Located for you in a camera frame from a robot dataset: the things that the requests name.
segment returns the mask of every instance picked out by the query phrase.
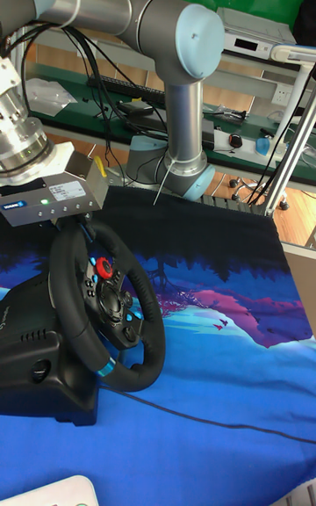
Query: power outlet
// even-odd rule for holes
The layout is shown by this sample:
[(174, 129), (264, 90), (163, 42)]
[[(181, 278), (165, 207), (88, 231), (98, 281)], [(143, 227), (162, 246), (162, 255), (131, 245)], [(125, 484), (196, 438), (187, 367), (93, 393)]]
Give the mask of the power outlet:
[(271, 102), (272, 104), (278, 104), (278, 105), (288, 105), (288, 102), (290, 100), (291, 92), (293, 90), (293, 87), (289, 84), (278, 84), (276, 86), (276, 91), (274, 93), (274, 97), (272, 98)]

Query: black cable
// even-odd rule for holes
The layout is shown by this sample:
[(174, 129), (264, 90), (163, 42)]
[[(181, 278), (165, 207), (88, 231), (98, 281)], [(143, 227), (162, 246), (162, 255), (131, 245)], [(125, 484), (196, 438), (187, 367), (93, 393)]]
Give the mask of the black cable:
[[(131, 182), (129, 182), (128, 184), (126, 184), (126, 186), (129, 186), (129, 185), (130, 185), (130, 184), (132, 184), (133, 182), (137, 182), (137, 178), (138, 178), (138, 175), (139, 175), (139, 171), (140, 171), (140, 169), (141, 169), (143, 166), (146, 166), (146, 164), (149, 164), (149, 163), (151, 163), (152, 161), (157, 161), (158, 159), (162, 159), (162, 160), (163, 160), (163, 157), (165, 156), (166, 151), (164, 152), (164, 154), (163, 154), (163, 155), (155, 156), (154, 158), (151, 158), (151, 159), (150, 159), (150, 161), (146, 161), (145, 163), (142, 163), (142, 164), (138, 167), (138, 169), (136, 170), (136, 178), (135, 178), (134, 180), (131, 180)], [(160, 160), (159, 165), (157, 164), (157, 168), (158, 168), (158, 169), (159, 169), (159, 166), (160, 166), (160, 164), (161, 164), (161, 161), (162, 161), (162, 160)]]
[[(107, 115), (105, 113), (104, 103), (103, 103), (103, 99), (102, 99), (102, 91), (104, 89), (104, 86), (103, 86), (102, 79), (101, 79), (101, 76), (100, 76), (100, 72), (99, 72), (99, 69), (98, 69), (98, 66), (97, 66), (96, 58), (95, 58), (94, 54), (92, 53), (90, 45), (88, 44), (88, 42), (86, 40), (86, 37), (83, 35), (82, 32), (79, 32), (78, 30), (76, 30), (73, 27), (68, 27), (67, 31), (68, 31), (68, 33), (70, 33), (78, 41), (79, 45), (83, 49), (83, 52), (87, 55), (88, 61), (90, 63), (90, 66), (91, 66), (91, 69), (92, 69), (92, 72), (93, 72), (93, 75), (94, 75), (94, 77), (96, 79), (96, 82), (97, 82), (97, 91), (98, 91), (98, 97), (99, 97), (99, 102), (100, 102), (100, 106), (99, 107), (101, 109), (101, 113), (102, 113), (102, 116), (103, 116), (103, 119), (104, 119), (104, 123), (105, 123), (106, 129), (107, 129), (108, 133), (111, 134), (111, 124), (110, 124), (110, 121), (109, 121), (109, 119), (108, 119), (108, 117), (107, 117)], [(109, 101), (109, 104), (111, 105), (111, 107), (113, 107), (113, 103), (112, 103), (111, 99)], [(107, 159), (107, 153), (111, 152), (111, 155), (113, 156), (114, 160), (117, 162), (117, 164), (118, 164), (118, 166), (120, 168), (120, 171), (121, 171), (121, 174), (122, 174), (122, 177), (123, 177), (123, 182), (125, 182), (125, 174), (124, 174), (124, 171), (122, 169), (122, 166), (119, 163), (117, 157), (114, 155), (114, 153), (113, 153), (113, 151), (111, 149), (110, 139), (106, 135), (105, 135), (105, 141), (106, 141), (105, 158), (106, 158), (106, 160), (108, 162), (108, 165), (109, 165), (109, 161)]]
[(303, 190), (301, 190), (302, 193), (304, 193), (306, 196), (308, 196), (309, 198), (312, 198), (312, 199), (316, 199), (316, 196), (312, 196), (311, 193), (308, 193), (308, 192), (304, 192)]
[[(62, 28), (62, 30), (67, 35), (68, 39), (71, 41), (71, 43), (73, 44), (73, 46), (75, 47), (75, 49), (80, 53), (80, 55), (82, 57), (82, 60), (83, 60), (83, 65), (84, 65), (84, 69), (85, 69), (86, 75), (87, 75), (87, 77), (89, 77), (89, 71), (88, 71), (87, 63), (86, 63), (86, 61), (84, 59), (84, 55), (83, 55), (82, 49), (80, 49), (79, 46), (77, 45), (77, 43), (75, 43), (75, 40), (73, 40), (73, 38), (71, 37), (70, 33), (67, 31), (67, 27)], [(95, 97), (93, 89), (91, 89), (91, 93), (92, 93), (92, 98), (93, 98), (94, 103), (97, 105), (97, 107), (99, 108), (99, 110), (102, 113), (101, 105), (97, 102), (97, 99)], [(108, 159), (106, 145), (105, 145), (104, 158), (105, 158), (105, 161), (107, 162), (107, 165), (109, 167), (110, 166), (110, 161)]]
[[(297, 104), (296, 104), (296, 106), (295, 106), (295, 108), (294, 108), (293, 113), (295, 113), (295, 111), (298, 109), (299, 103), (300, 103), (300, 101), (301, 101), (301, 99), (302, 99), (302, 97), (303, 97), (303, 95), (304, 95), (304, 93), (305, 93), (305, 90), (306, 90), (307, 85), (308, 85), (308, 83), (309, 83), (309, 81), (310, 81), (310, 79), (311, 79), (311, 76), (312, 76), (312, 73), (313, 73), (313, 71), (314, 71), (315, 67), (316, 67), (316, 63), (315, 63), (315, 65), (313, 65), (312, 70), (310, 71), (310, 73), (309, 73), (308, 77), (306, 78), (306, 82), (305, 82), (304, 88), (303, 88), (303, 90), (302, 90), (302, 92), (301, 92), (301, 94), (300, 94), (300, 97), (299, 97), (298, 102), (297, 102)], [(259, 188), (260, 184), (262, 183), (262, 181), (263, 181), (263, 179), (264, 179), (265, 173), (266, 173), (267, 169), (269, 168), (269, 165), (270, 165), (271, 160), (272, 160), (272, 158), (273, 158), (273, 156), (274, 156), (274, 154), (275, 154), (275, 152), (276, 152), (276, 150), (277, 150), (277, 146), (278, 146), (278, 144), (279, 144), (280, 140), (281, 140), (281, 139), (283, 139), (284, 135), (285, 135), (285, 134), (287, 133), (287, 131), (288, 131), (288, 127), (289, 127), (289, 125), (290, 125), (290, 123), (291, 123), (291, 119), (292, 119), (292, 117), (293, 117), (293, 115), (291, 115), (291, 116), (290, 116), (290, 118), (289, 118), (289, 120), (288, 120), (288, 122), (287, 122), (286, 126), (284, 127), (284, 130), (282, 131), (281, 135), (280, 135), (280, 136), (279, 136), (279, 138), (277, 139), (276, 145), (275, 145), (275, 147), (274, 147), (274, 148), (273, 148), (273, 150), (272, 150), (272, 153), (271, 153), (270, 158), (269, 158), (269, 160), (268, 160), (268, 163), (267, 163), (267, 165), (266, 165), (266, 167), (265, 167), (265, 169), (264, 169), (264, 171), (263, 171), (263, 173), (262, 173), (262, 175), (261, 175), (261, 178), (260, 178), (260, 180), (259, 180), (259, 182), (258, 182), (257, 186), (255, 187), (254, 191), (252, 192), (252, 194), (251, 194), (251, 196), (250, 196), (250, 198), (249, 198), (249, 200), (248, 200), (248, 204), (249, 204), (249, 205), (255, 204), (255, 203), (258, 201), (258, 199), (259, 199), (259, 198), (260, 198), (260, 197), (261, 197), (261, 196), (262, 196), (262, 195), (263, 195), (263, 194), (267, 191), (267, 189), (268, 189), (269, 185), (271, 184), (271, 181), (272, 181), (272, 180), (270, 180), (270, 179), (269, 179), (269, 180), (268, 180), (269, 185), (268, 185), (268, 182), (267, 182), (267, 184), (266, 184), (266, 185), (264, 186), (264, 188), (262, 189), (262, 192), (260, 193), (260, 195), (258, 195), (255, 199), (253, 199), (253, 197), (254, 197), (255, 193), (258, 191), (258, 188)], [(274, 177), (274, 176), (276, 175), (276, 173), (277, 173), (277, 167), (276, 167), (276, 169), (274, 170), (274, 172), (273, 172), (273, 174), (272, 174), (272, 177)]]
[(313, 444), (316, 445), (316, 440), (307, 439), (304, 437), (291, 436), (291, 434), (287, 434), (286, 432), (281, 432), (279, 430), (270, 430), (268, 428), (259, 428), (258, 426), (253, 426), (251, 424), (226, 424), (222, 422), (216, 422), (215, 420), (208, 420), (207, 418), (199, 418), (198, 416), (186, 415), (183, 412), (177, 412), (176, 410), (172, 410), (171, 408), (162, 407), (159, 404), (155, 404), (151, 401), (145, 401), (145, 399), (141, 399), (140, 397), (136, 397), (134, 394), (124, 393), (123, 391), (119, 391), (118, 389), (112, 389), (111, 387), (107, 387), (101, 383), (100, 386), (102, 389), (106, 391), (111, 391), (112, 393), (121, 394), (128, 399), (132, 399), (133, 401), (140, 402), (141, 404), (146, 404), (149, 407), (157, 408), (162, 412), (167, 412), (168, 414), (180, 416), (181, 418), (186, 418), (187, 420), (192, 420), (194, 422), (200, 422), (202, 424), (210, 424), (211, 426), (219, 426), (219, 428), (228, 428), (229, 430), (255, 430), (258, 432), (263, 432), (264, 434), (274, 434), (275, 436), (286, 437), (287, 439), (294, 440), (295, 442), (302, 442), (303, 444)]
[(28, 42), (28, 44), (27, 44), (27, 46), (25, 48), (23, 57), (22, 57), (22, 62), (21, 62), (21, 83), (22, 83), (23, 98), (24, 98), (24, 101), (25, 101), (26, 110), (27, 110), (27, 112), (29, 114), (31, 112), (31, 108), (30, 108), (30, 104), (29, 104), (29, 101), (28, 101), (28, 98), (27, 98), (27, 94), (26, 94), (25, 61), (26, 61), (27, 54), (30, 51), (30, 48), (31, 48), (32, 44), (34, 43), (34, 41), (39, 37), (39, 35), (41, 35), (43, 32), (45, 32), (49, 27), (51, 27), (51, 24), (45, 24), (41, 28), (37, 29), (37, 32), (29, 40), (29, 42)]
[[(105, 53), (105, 52), (101, 49), (101, 47), (97, 46), (97, 45), (94, 43), (94, 41), (90, 40), (90, 38), (88, 38), (88, 37), (87, 37), (87, 41), (89, 41), (89, 42), (90, 42), (90, 43), (91, 43), (91, 44), (92, 44), (92, 45), (96, 48), (96, 50), (97, 50), (97, 51), (98, 51), (98, 52), (99, 52), (99, 53), (100, 53), (100, 54), (101, 54), (101, 55), (102, 55), (102, 56), (103, 56), (103, 57), (104, 57), (104, 58), (105, 58), (105, 59), (106, 59), (106, 60), (107, 60), (107, 61), (108, 61), (108, 62), (109, 62), (109, 63), (110, 63), (110, 64), (111, 64), (111, 65), (112, 65), (112, 66), (113, 66), (113, 67), (114, 67), (114, 68), (115, 68), (115, 69), (116, 69), (116, 70), (117, 70), (117, 71), (118, 71), (118, 72), (119, 72), (119, 73), (120, 73), (120, 74), (121, 74), (121, 75), (122, 75), (122, 76), (123, 76), (123, 77), (124, 77), (124, 78), (125, 78), (125, 79), (126, 79), (126, 80), (130, 83), (130, 84), (131, 84), (131, 85), (132, 85), (132, 86), (133, 86), (133, 87), (134, 87), (134, 88), (136, 88), (136, 89), (138, 88), (138, 85), (137, 85), (137, 84), (136, 84), (136, 83), (135, 83), (135, 82), (134, 82), (134, 81), (133, 81), (133, 80), (132, 80), (129, 76), (127, 76), (127, 74), (126, 74), (123, 70), (121, 70), (121, 69), (120, 69), (120, 68), (119, 68), (119, 67), (118, 67), (118, 66), (117, 66), (117, 65), (116, 65), (116, 64), (115, 64), (115, 63), (114, 63), (114, 62), (110, 59), (110, 57), (109, 57), (109, 56), (108, 56), (108, 55), (107, 55), (107, 54), (106, 54), (106, 53)], [(154, 107), (154, 105), (152, 105), (152, 104), (151, 104), (151, 102), (148, 102), (148, 100), (146, 100), (146, 95), (144, 96), (144, 99), (145, 99), (146, 103), (147, 103), (148, 105), (150, 105), (150, 106), (154, 109), (154, 111), (155, 111), (155, 113), (157, 114), (158, 118), (161, 120), (161, 122), (162, 122), (162, 124), (163, 124), (163, 126), (164, 126), (165, 130), (166, 130), (166, 131), (168, 131), (168, 130), (167, 130), (167, 126), (166, 126), (165, 122), (163, 121), (162, 116), (161, 116), (161, 114), (158, 112), (157, 108), (155, 108), (155, 107)]]

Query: electronic device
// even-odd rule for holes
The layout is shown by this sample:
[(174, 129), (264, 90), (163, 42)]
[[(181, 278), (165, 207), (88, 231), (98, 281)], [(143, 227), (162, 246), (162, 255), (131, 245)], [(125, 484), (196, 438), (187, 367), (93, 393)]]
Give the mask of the electronic device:
[(242, 145), (242, 138), (238, 134), (230, 134), (228, 140), (230, 146), (233, 148), (240, 148)]
[(269, 59), (275, 44), (295, 44), (290, 27), (229, 8), (217, 9), (225, 27), (225, 49), (259, 59)]
[[(147, 274), (111, 228), (75, 218), (59, 226), (49, 275), (27, 280), (0, 301), (0, 414), (90, 425), (97, 419), (100, 380), (140, 391), (158, 378), (165, 355), (162, 314)], [(105, 253), (97, 261), (89, 257), (87, 236)], [(141, 317), (131, 309), (125, 276)], [(111, 357), (104, 340), (117, 351), (142, 342), (143, 363), (128, 369)]]
[(125, 113), (130, 120), (133, 120), (134, 116), (151, 115), (154, 113), (154, 108), (142, 100), (134, 100), (133, 102), (117, 102), (117, 107), (122, 113)]
[(92, 482), (75, 475), (0, 501), (2, 506), (98, 506)]

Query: desk mat with artwork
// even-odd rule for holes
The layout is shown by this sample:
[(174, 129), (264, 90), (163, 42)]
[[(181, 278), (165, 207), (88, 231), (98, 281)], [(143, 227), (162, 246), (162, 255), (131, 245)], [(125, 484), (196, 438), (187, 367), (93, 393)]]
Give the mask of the desk mat with artwork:
[[(153, 201), (111, 188), (98, 217), (161, 304), (165, 366), (136, 394), (161, 408), (101, 390), (92, 427), (2, 416), (0, 500), (84, 474), (101, 506), (267, 506), (316, 476), (316, 344), (273, 221)], [(0, 226), (4, 296), (47, 268), (54, 231)]]

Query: racing wheel base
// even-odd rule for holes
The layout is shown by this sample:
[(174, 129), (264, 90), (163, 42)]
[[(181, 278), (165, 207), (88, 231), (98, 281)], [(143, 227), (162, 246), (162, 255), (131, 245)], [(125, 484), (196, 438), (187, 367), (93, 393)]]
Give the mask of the racing wheel base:
[(0, 302), (0, 316), (0, 415), (95, 424), (97, 376), (63, 335), (47, 276), (11, 289)]

